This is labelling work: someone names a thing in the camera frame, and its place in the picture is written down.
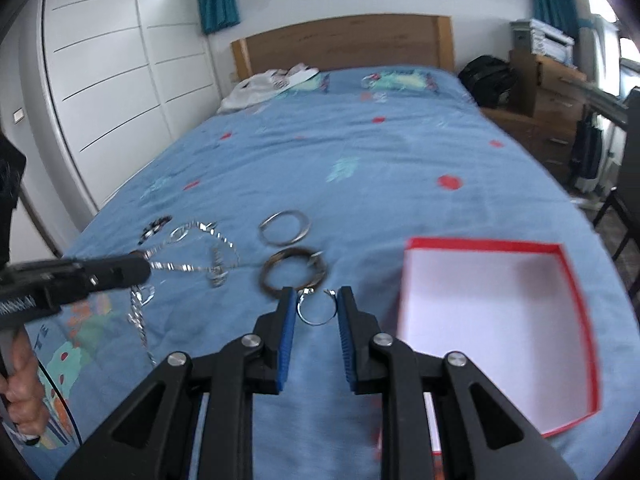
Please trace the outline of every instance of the white cloth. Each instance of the white cloth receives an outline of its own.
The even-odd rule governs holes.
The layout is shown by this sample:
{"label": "white cloth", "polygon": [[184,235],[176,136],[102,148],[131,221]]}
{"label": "white cloth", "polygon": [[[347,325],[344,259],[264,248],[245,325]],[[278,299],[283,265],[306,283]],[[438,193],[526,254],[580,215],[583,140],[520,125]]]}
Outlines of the white cloth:
{"label": "white cloth", "polygon": [[317,73],[317,68],[309,68],[299,63],[288,72],[267,70],[262,74],[252,75],[249,79],[238,83],[231,94],[222,99],[218,113],[235,112],[267,101],[292,86],[311,79]]}

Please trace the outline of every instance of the metal bolt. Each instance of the metal bolt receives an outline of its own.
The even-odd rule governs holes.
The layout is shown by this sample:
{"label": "metal bolt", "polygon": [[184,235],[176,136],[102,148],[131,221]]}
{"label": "metal bolt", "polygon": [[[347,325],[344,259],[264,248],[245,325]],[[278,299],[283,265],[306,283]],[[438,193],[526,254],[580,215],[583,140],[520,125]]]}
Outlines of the metal bolt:
{"label": "metal bolt", "polygon": [[464,366],[466,365],[466,355],[462,352],[451,352],[447,356],[447,361],[453,366]]}
{"label": "metal bolt", "polygon": [[259,335],[247,334],[242,336],[242,344],[249,348],[256,348],[257,346],[260,346],[261,342],[262,339],[260,339]]}
{"label": "metal bolt", "polygon": [[171,366],[182,366],[183,364],[185,364],[185,362],[187,362],[187,356],[182,352],[174,352],[169,355],[166,361]]}
{"label": "metal bolt", "polygon": [[393,336],[390,336],[389,334],[384,332],[380,332],[379,334],[373,336],[373,342],[378,346],[391,346],[393,341]]}

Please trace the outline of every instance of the red and white box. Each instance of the red and white box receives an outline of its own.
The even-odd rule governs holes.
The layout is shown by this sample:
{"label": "red and white box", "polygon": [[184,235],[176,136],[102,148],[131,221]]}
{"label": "red and white box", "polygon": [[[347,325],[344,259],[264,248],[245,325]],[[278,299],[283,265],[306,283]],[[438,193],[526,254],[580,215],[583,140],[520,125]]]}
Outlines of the red and white box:
{"label": "red and white box", "polygon": [[464,352],[544,436],[600,409],[589,317],[558,244],[412,238],[397,336],[425,354]]}

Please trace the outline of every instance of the blue bedspread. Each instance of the blue bedspread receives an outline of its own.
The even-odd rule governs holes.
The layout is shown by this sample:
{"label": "blue bedspread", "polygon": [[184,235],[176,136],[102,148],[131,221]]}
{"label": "blue bedspread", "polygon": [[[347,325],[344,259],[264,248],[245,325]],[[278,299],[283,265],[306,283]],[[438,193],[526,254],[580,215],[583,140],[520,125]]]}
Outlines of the blue bedspread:
{"label": "blue bedspread", "polygon": [[[411,237],[562,242],[593,323],[602,410],[552,442],[581,480],[593,480],[640,410],[640,337],[620,279],[584,215],[457,80],[416,70],[321,74],[270,102],[211,118],[124,185],[70,254],[127,253],[145,225],[167,214],[172,222],[145,247],[193,219],[218,223],[241,258],[223,286],[212,288],[199,273],[151,277],[156,295],[145,319],[161,359],[175,350],[215,352],[274,309],[257,277],[276,249],[257,226],[280,210],[312,219],[301,245],[323,252],[326,286],[352,286],[358,306],[380,320],[396,306]],[[154,259],[206,266],[210,243],[192,234]],[[292,285],[301,273],[284,265],[274,282]],[[311,297],[309,317],[320,319],[326,301]],[[128,311],[128,292],[111,292],[30,327],[85,438],[150,371]],[[23,450],[42,480],[76,448],[50,386],[47,399],[56,416],[40,446]],[[297,320],[283,394],[255,399],[255,476],[378,478],[378,421],[371,401],[348,390],[337,321],[312,328]]]}

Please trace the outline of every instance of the wooden dresser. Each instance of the wooden dresser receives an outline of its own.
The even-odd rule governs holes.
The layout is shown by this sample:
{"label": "wooden dresser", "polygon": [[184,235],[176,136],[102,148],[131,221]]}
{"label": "wooden dresser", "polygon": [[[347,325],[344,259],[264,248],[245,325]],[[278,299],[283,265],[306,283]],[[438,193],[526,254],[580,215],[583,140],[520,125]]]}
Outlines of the wooden dresser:
{"label": "wooden dresser", "polygon": [[522,144],[558,182],[566,184],[575,131],[584,107],[580,91],[566,81],[585,81],[586,76],[525,50],[512,50],[510,65],[518,82],[511,91],[508,110],[482,111]]}
{"label": "wooden dresser", "polygon": [[575,127],[548,124],[507,110],[483,108],[482,113],[522,144],[560,184],[567,183]]}

